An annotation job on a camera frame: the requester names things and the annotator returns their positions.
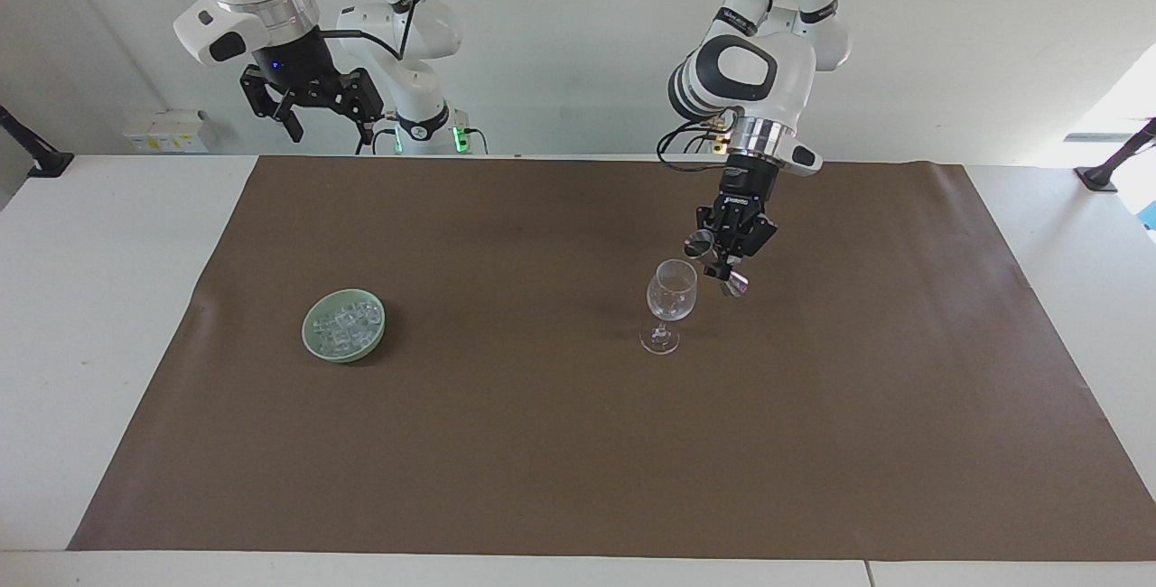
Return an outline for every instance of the light green bowl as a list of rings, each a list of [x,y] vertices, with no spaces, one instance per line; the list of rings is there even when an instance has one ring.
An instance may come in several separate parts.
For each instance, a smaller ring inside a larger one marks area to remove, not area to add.
[[[313,333],[313,320],[317,320],[319,317],[326,314],[339,312],[343,306],[347,306],[347,304],[357,303],[376,304],[377,309],[381,311],[381,324],[380,327],[377,328],[373,340],[369,341],[369,344],[365,345],[365,348],[358,349],[356,352],[347,354],[343,357],[326,357],[325,354],[320,352],[320,336],[318,336],[317,333]],[[377,296],[373,296],[370,291],[361,290],[360,288],[343,288],[341,291],[334,291],[325,298],[318,299],[313,309],[309,311],[309,314],[305,314],[305,321],[301,325],[301,340],[305,341],[305,348],[307,348],[310,352],[313,352],[313,356],[318,357],[318,359],[333,362],[333,364],[351,364],[351,362],[362,359],[366,356],[366,354],[372,352],[373,349],[377,348],[377,344],[381,341],[381,335],[385,333],[386,320],[387,314],[385,312],[385,306],[379,299],[377,299]]]

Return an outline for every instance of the black stand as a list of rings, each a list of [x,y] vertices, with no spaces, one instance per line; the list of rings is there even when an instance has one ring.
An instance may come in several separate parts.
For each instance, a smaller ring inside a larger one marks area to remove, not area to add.
[[[57,179],[75,158],[75,155],[58,151],[49,142],[44,142],[40,135],[21,125],[20,119],[13,118],[8,109],[2,105],[0,105],[0,126],[3,126],[3,131],[8,131],[8,135],[24,147],[36,162],[36,168],[28,172],[29,179]]]
[[[1121,164],[1140,154],[1140,148],[1153,140],[1156,140],[1156,118],[1148,122],[1143,129],[1140,129],[1139,134],[1132,135],[1132,139],[1125,142],[1124,147],[1120,147],[1120,150],[1112,155],[1112,158],[1107,159],[1107,163],[1103,163],[1098,168],[1076,168],[1076,176],[1080,176],[1084,187],[1090,188],[1091,192],[1118,192],[1116,185],[1112,184],[1112,174],[1119,170]]]

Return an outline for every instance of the wine glass base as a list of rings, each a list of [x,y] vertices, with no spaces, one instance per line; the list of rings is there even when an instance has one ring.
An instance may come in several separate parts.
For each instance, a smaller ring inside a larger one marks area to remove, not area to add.
[[[680,339],[681,336],[673,328],[667,327],[665,330],[659,330],[653,325],[645,325],[638,333],[638,340],[650,354],[672,354],[679,348]]]

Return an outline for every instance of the white table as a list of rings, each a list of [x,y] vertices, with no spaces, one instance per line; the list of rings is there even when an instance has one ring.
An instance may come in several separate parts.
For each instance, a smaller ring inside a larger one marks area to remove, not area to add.
[[[81,156],[0,211],[0,585],[870,585],[862,562],[61,552],[254,163]],[[1070,172],[971,176],[1151,491],[1156,246]],[[1156,585],[1156,564],[870,570],[879,587]]]

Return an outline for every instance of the bowl of ice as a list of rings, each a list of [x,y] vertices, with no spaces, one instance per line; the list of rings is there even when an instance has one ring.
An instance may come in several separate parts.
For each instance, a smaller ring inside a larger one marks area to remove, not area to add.
[[[385,307],[360,288],[318,299],[301,325],[305,348],[319,359],[349,364],[373,351],[385,333]]]

